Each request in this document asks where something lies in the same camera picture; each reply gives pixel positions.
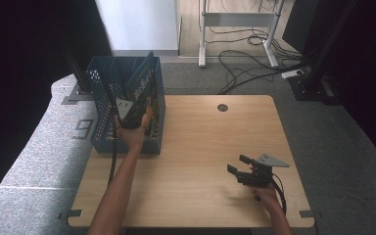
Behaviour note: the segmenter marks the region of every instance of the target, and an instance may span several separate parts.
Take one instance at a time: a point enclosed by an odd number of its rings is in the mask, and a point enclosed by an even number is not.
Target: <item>black speaker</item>
[[[283,39],[303,55],[322,46],[345,3],[337,0],[296,0]]]

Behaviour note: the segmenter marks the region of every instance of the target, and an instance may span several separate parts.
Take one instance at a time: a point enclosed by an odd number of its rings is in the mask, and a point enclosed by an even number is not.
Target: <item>black cable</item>
[[[273,184],[274,188],[276,189],[277,193],[279,193],[279,196],[280,196],[280,201],[282,202],[282,209],[283,209],[283,213],[286,214],[286,198],[285,198],[285,194],[283,193],[283,191],[279,188],[279,185],[277,185],[276,181],[274,181],[273,178],[271,178],[271,184]]]
[[[238,42],[238,41],[243,41],[243,40],[248,40],[248,39],[249,37],[244,37],[244,38],[229,40],[229,41],[207,41],[207,40],[204,40],[204,41],[207,42],[208,44],[212,44],[212,43],[217,43],[217,42]]]
[[[210,26],[209,26],[209,29],[211,32],[215,33],[215,34],[224,34],[224,33],[235,33],[235,32],[242,32],[242,31],[253,31],[252,28],[248,28],[248,29],[239,29],[239,30],[232,30],[232,31],[214,31]]]
[[[261,11],[261,6],[263,5],[263,0],[260,0],[260,5],[258,6],[258,12]]]
[[[242,75],[243,73],[244,74],[247,74],[248,76],[250,76],[250,77],[253,77],[253,76],[256,76],[257,74],[254,74],[254,73],[250,73],[250,71],[252,71],[252,70],[256,70],[256,69],[260,69],[260,67],[259,66],[255,66],[255,67],[251,67],[251,68],[249,68],[249,69],[246,69],[246,70],[243,70],[243,69],[239,69],[239,68],[233,68],[233,69],[230,69],[231,71],[240,71],[236,76],[240,76],[240,75]],[[227,71],[226,73],[225,73],[225,80],[226,80],[226,82],[228,82],[228,80],[227,80],[227,76],[229,75],[230,73]]]
[[[227,9],[225,9],[224,4],[222,3],[222,0],[221,0],[221,7],[225,10],[225,12],[227,12]]]
[[[236,84],[236,82],[237,82],[237,78],[238,78],[241,74],[243,74],[245,71],[250,71],[250,70],[253,70],[253,69],[255,69],[255,68],[251,68],[251,69],[249,69],[249,70],[244,70],[244,71],[240,72],[239,74],[235,75],[235,74],[233,73],[233,71],[232,71],[232,70],[231,70],[231,69],[230,69],[230,68],[229,68],[224,62],[222,62],[222,60],[221,60],[221,56],[222,56],[222,54],[225,53],[225,52],[236,52],[236,53],[240,53],[240,54],[246,55],[248,58],[251,58],[252,60],[256,61],[257,63],[263,65],[264,67],[266,67],[266,68],[268,68],[268,69],[270,69],[270,70],[275,70],[276,72],[272,72],[272,73],[268,73],[268,74],[263,74],[263,75],[256,75],[256,76],[254,76],[254,77],[252,77],[252,78],[250,78],[250,79],[247,79],[247,80],[245,80],[245,81],[242,81],[242,82]],[[291,71],[291,70],[294,70],[294,69],[299,68],[299,67],[301,67],[301,66],[304,65],[303,63],[300,63],[300,64],[297,64],[297,65],[294,65],[294,66],[291,66],[291,67],[288,67],[288,68],[285,68],[285,69],[274,69],[274,68],[271,68],[271,67],[268,67],[268,66],[264,65],[264,64],[261,63],[259,60],[255,59],[254,57],[250,56],[250,55],[247,54],[247,53],[239,52],[239,51],[234,51],[234,50],[226,50],[226,51],[221,52],[221,53],[219,54],[219,56],[218,56],[218,59],[219,59],[219,61],[221,62],[221,64],[227,69],[227,72],[229,72],[229,73],[231,74],[231,76],[233,77],[233,79],[232,79],[230,82],[228,82],[223,88],[221,88],[221,89],[218,91],[218,93],[217,93],[218,95],[224,95],[224,94],[227,94],[227,93],[228,93],[229,91],[231,91],[232,89],[234,89],[234,88],[236,88],[236,87],[238,87],[238,86],[240,86],[240,85],[242,85],[242,84],[244,84],[244,83],[247,83],[247,82],[249,82],[249,81],[252,81],[252,80],[255,80],[255,79],[258,79],[258,78],[263,78],[263,77],[266,77],[266,76],[269,76],[269,75],[276,75],[276,74],[278,74],[278,73],[285,72],[285,71]]]
[[[277,176],[276,174],[273,174],[280,182],[280,187],[282,188],[282,192],[285,193],[285,190],[283,190],[283,183],[282,183],[282,180],[279,178],[279,176]]]
[[[251,45],[259,46],[259,45],[262,44],[263,40],[265,41],[268,38],[268,33],[264,32],[262,30],[254,29],[254,30],[252,30],[252,32],[253,32],[253,34],[250,36],[250,40],[248,40],[248,43],[251,44]],[[253,38],[260,39],[261,43],[253,43],[252,42]],[[283,49],[280,46],[280,43],[275,38],[273,38],[271,45],[273,45],[274,49],[276,50],[276,52],[280,56],[284,56],[284,57],[288,57],[288,58],[294,58],[294,59],[298,59],[298,60],[300,60],[302,58],[302,56],[299,52],[294,52],[294,51],[289,51],[289,50]]]
[[[116,159],[117,159],[117,156],[118,156],[118,134],[117,134],[117,128],[116,128],[116,123],[115,123],[115,116],[113,117],[113,123],[112,123],[112,126],[113,126],[113,154],[112,154],[112,165],[111,165],[111,171],[110,171],[110,175],[109,175],[109,182],[108,182],[108,186],[109,184],[112,182],[112,179],[113,179],[113,176],[115,174],[115,169],[116,169]]]
[[[256,1],[255,1],[255,4],[250,8],[249,13],[252,11],[252,9],[254,8],[254,6],[255,6],[257,3],[258,3],[258,0],[256,0]]]
[[[276,9],[276,5],[277,5],[277,0],[274,1],[274,5],[273,5],[273,6],[270,7],[270,5],[269,5],[268,8],[265,8],[265,7],[263,7],[263,8],[264,8],[267,12],[271,11],[271,12],[273,13],[274,10]]]

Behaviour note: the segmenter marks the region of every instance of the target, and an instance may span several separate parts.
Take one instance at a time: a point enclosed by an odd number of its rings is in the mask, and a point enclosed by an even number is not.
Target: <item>gray mat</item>
[[[229,66],[248,69],[252,65]],[[220,64],[208,63],[205,69],[198,64],[162,64],[162,70],[166,94],[216,94],[227,84]],[[78,123],[96,118],[92,102],[61,105],[74,85],[72,75],[53,84],[45,116],[0,185],[0,234],[86,233],[65,221],[91,148],[89,136],[76,138],[85,136]],[[376,234],[376,149],[343,107],[297,102],[280,75],[254,80],[230,93],[273,97],[319,234]],[[133,234],[244,233],[243,229],[133,230]],[[271,230],[246,233],[271,234]],[[294,233],[316,231],[312,227],[294,229]]]

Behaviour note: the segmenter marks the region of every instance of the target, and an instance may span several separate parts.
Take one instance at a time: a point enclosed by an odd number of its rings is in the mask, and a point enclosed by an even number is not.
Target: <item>black pole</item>
[[[330,99],[327,92],[322,85],[322,79],[328,69],[328,62],[330,59],[331,49],[334,46],[338,35],[346,24],[351,15],[354,6],[358,0],[351,0],[344,9],[340,19],[333,27],[329,34],[325,45],[321,48],[318,58],[314,63],[314,67],[307,76],[300,76],[290,78],[289,82],[292,86],[295,98],[297,100],[307,101],[325,101]]]

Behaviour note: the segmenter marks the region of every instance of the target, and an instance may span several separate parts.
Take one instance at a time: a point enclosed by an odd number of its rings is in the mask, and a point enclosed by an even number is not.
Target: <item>wooden table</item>
[[[313,225],[313,218],[301,218],[300,211],[310,207],[270,96],[165,96],[165,102],[162,152],[139,159],[123,226],[271,226],[251,190],[226,170],[230,164],[249,171],[239,155],[257,158],[263,153],[290,165],[273,168],[284,185],[290,225]],[[220,104],[228,110],[219,111]],[[81,216],[70,217],[71,226],[90,225],[107,187],[111,160],[111,154],[91,152],[71,208],[81,210]]]

